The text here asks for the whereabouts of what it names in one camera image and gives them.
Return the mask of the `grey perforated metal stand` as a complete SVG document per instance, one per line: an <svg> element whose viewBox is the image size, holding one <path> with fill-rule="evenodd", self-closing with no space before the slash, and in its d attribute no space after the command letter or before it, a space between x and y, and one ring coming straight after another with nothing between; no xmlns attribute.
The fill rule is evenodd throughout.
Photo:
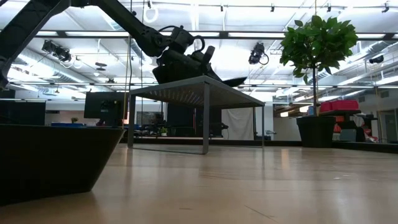
<svg viewBox="0 0 398 224"><path fill-rule="evenodd" d="M176 152L182 154L205 155L208 153L211 109L263 108L265 106L264 102L208 76L200 76L131 90L129 92L129 129L127 135L127 146L129 149L137 149L134 145L134 122L136 118L137 97L176 105L180 104L182 106L203 108L203 140L201 148L195 149L193 144L189 144L187 148L184 148L184 146L179 143L173 143L171 146L166 146L162 143L155 149L159 152Z"/></svg>

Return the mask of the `black monitor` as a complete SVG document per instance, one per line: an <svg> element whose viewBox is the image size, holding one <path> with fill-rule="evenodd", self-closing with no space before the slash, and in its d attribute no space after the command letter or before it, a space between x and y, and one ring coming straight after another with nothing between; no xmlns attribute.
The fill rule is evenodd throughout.
<svg viewBox="0 0 398 224"><path fill-rule="evenodd" d="M88 92L86 94L84 118L122 119L125 117L124 93Z"/></svg>

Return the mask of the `black ceiling spotlights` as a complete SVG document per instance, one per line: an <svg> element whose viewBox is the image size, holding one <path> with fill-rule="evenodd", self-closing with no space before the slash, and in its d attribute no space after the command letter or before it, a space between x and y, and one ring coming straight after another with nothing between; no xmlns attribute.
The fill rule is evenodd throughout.
<svg viewBox="0 0 398 224"><path fill-rule="evenodd" d="M48 55L52 55L57 57L61 62L70 62L72 60L72 56L70 54L70 50L63 48L60 45L57 45L52 40L45 40L42 46L42 51L44 51Z"/></svg>

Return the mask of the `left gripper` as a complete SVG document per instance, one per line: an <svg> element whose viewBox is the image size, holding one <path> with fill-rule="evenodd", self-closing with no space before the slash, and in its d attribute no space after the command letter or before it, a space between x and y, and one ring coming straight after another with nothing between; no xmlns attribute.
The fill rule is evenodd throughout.
<svg viewBox="0 0 398 224"><path fill-rule="evenodd" d="M209 46L205 53L202 51L194 51L191 55L185 55L184 53L177 52L176 50L167 49L157 59L158 66L179 64L187 67L194 68L200 73L207 73L207 76L214 78L218 82L222 82L222 79L213 70L210 60L214 54L215 48Z"/></svg>

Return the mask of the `green potted plant black pot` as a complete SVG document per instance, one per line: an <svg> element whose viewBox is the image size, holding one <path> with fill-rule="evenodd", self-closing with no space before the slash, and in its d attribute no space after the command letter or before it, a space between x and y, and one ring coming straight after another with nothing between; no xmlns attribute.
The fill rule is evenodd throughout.
<svg viewBox="0 0 398 224"><path fill-rule="evenodd" d="M288 27L281 42L280 63L293 66L293 76L308 83L307 71L316 79L317 72L331 73L339 69L340 62L352 56L351 48L358 41L355 26L350 21L339 22L336 17L327 20L313 15L311 21L295 21L295 28ZM313 88L313 114L296 119L303 147L329 148L332 145L335 118L320 116L317 112L317 84Z"/></svg>

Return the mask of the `black wavy square plate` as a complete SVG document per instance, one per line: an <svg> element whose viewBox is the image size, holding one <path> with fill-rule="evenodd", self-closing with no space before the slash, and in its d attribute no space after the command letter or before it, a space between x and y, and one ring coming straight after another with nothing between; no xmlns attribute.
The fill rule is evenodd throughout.
<svg viewBox="0 0 398 224"><path fill-rule="evenodd" d="M91 191L123 134L0 124L0 206Z"/></svg>
<svg viewBox="0 0 398 224"><path fill-rule="evenodd" d="M201 76L198 70L179 64L161 65L153 69L152 73L159 84Z"/></svg>

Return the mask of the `black shelf table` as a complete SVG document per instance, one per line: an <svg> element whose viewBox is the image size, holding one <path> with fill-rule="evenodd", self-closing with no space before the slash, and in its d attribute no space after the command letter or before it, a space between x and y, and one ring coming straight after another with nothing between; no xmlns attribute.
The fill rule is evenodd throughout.
<svg viewBox="0 0 398 224"><path fill-rule="evenodd" d="M372 121L377 121L373 114L364 114L360 110L334 110L321 112L320 116L335 118L334 132L339 141L376 143L379 140L373 136Z"/></svg>

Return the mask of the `white hanging sheet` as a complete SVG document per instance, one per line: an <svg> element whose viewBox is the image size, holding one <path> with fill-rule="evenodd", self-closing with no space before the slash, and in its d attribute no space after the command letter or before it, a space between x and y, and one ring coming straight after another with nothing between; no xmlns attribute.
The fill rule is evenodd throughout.
<svg viewBox="0 0 398 224"><path fill-rule="evenodd" d="M253 140L252 108L236 108L221 111L221 122L228 126L222 130L225 140Z"/></svg>

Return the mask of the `red storage bins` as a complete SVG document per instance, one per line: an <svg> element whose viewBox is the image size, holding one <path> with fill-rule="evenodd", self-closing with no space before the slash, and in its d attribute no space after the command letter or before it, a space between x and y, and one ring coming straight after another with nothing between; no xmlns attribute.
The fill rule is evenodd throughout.
<svg viewBox="0 0 398 224"><path fill-rule="evenodd" d="M320 112L326 113L329 111L351 111L359 110L359 104L356 100L334 100L321 103Z"/></svg>

